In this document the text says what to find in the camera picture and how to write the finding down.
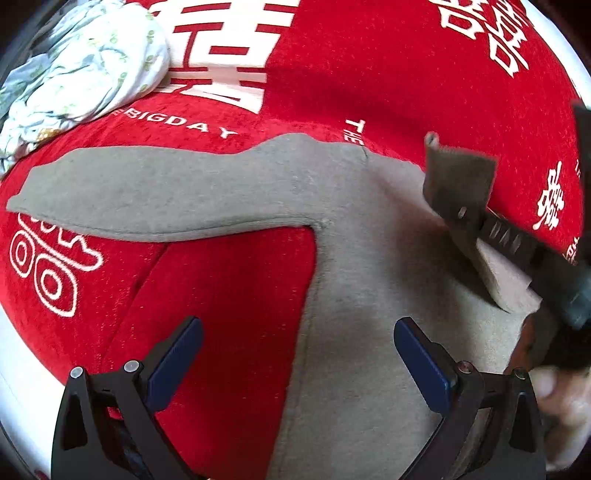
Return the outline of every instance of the metal screw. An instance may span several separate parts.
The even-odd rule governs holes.
[[[525,380],[527,378],[527,373],[525,373],[525,370],[523,370],[522,368],[515,368],[513,370],[513,373],[520,380]]]
[[[70,376],[72,378],[78,378],[79,376],[81,376],[84,373],[84,370],[82,370],[82,367],[74,367],[72,369],[72,371],[70,372]]]
[[[139,362],[137,360],[130,360],[129,362],[127,362],[125,364],[125,366],[123,367],[123,369],[127,372],[127,373],[133,373],[135,372],[137,369],[139,368]]]
[[[461,362],[457,363],[457,369],[463,374],[471,374],[474,371],[474,365],[472,365],[470,362],[462,360]]]

